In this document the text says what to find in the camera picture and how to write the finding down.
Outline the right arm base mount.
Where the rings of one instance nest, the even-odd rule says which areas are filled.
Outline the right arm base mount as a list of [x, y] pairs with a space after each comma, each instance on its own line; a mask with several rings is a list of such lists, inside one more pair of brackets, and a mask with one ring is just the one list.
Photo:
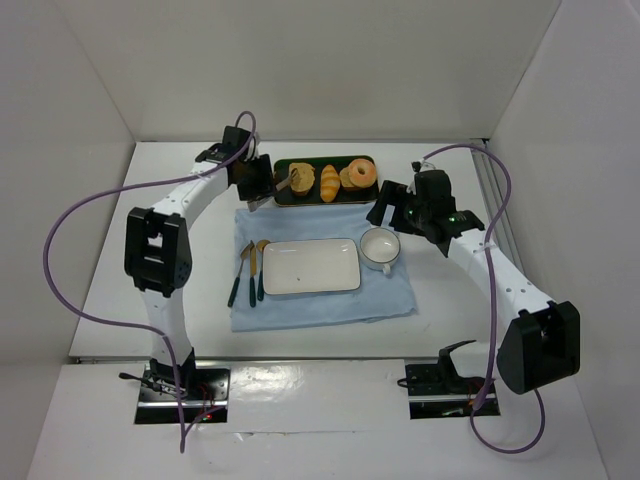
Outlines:
[[405, 364], [405, 376], [396, 381], [408, 395], [412, 420], [470, 417], [475, 397], [485, 379], [458, 373], [451, 354], [474, 340], [442, 348], [436, 359]]

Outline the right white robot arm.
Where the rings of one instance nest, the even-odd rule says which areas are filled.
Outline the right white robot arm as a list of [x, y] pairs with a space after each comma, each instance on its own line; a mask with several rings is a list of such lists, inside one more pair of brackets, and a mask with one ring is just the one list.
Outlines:
[[506, 332], [494, 357], [499, 378], [512, 392], [528, 393], [578, 373], [577, 308], [539, 290], [486, 237], [481, 220], [457, 208], [444, 171], [419, 172], [410, 186], [384, 181], [367, 220], [379, 226], [389, 206], [393, 230], [436, 245], [495, 303]]

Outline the steel kitchen tongs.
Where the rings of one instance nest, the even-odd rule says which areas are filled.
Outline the steel kitchen tongs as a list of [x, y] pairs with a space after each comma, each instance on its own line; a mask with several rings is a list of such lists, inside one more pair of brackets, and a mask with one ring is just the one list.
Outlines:
[[274, 197], [279, 191], [283, 190], [287, 186], [290, 186], [291, 182], [295, 178], [297, 178], [298, 176], [299, 176], [298, 169], [294, 168], [291, 171], [291, 173], [288, 175], [287, 178], [285, 178], [284, 180], [282, 180], [282, 181], [280, 181], [280, 182], [278, 182], [278, 183], [276, 183], [274, 185], [274, 191], [271, 194], [269, 194], [269, 195], [267, 195], [267, 196], [265, 196], [263, 198], [248, 202], [247, 203], [248, 210], [250, 212], [254, 212], [254, 211], [258, 210], [261, 206], [266, 204], [272, 197]]

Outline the brown bread slice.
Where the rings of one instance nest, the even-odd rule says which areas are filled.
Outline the brown bread slice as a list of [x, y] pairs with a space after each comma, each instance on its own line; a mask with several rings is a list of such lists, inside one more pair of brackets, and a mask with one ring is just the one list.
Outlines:
[[305, 162], [289, 165], [290, 189], [295, 196], [306, 196], [315, 183], [315, 168]]

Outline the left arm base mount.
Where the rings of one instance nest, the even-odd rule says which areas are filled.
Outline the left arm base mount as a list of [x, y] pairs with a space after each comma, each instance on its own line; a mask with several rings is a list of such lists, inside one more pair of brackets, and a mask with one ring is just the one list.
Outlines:
[[[149, 367], [139, 375], [120, 372], [118, 377], [139, 384], [134, 423], [137, 425], [178, 424], [176, 387], [165, 380], [154, 379]], [[226, 423], [231, 371], [207, 367], [195, 372], [188, 388], [181, 388], [185, 424]]]

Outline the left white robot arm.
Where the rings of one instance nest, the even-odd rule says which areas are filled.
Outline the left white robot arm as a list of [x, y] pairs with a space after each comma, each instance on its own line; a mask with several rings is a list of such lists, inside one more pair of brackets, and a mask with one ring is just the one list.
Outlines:
[[186, 331], [183, 288], [193, 270], [189, 230], [230, 186], [239, 198], [257, 203], [274, 194], [269, 157], [257, 153], [256, 134], [224, 129], [220, 142], [202, 151], [185, 179], [148, 208], [127, 215], [124, 269], [141, 292], [152, 343], [152, 378], [185, 390], [195, 384], [195, 352]]

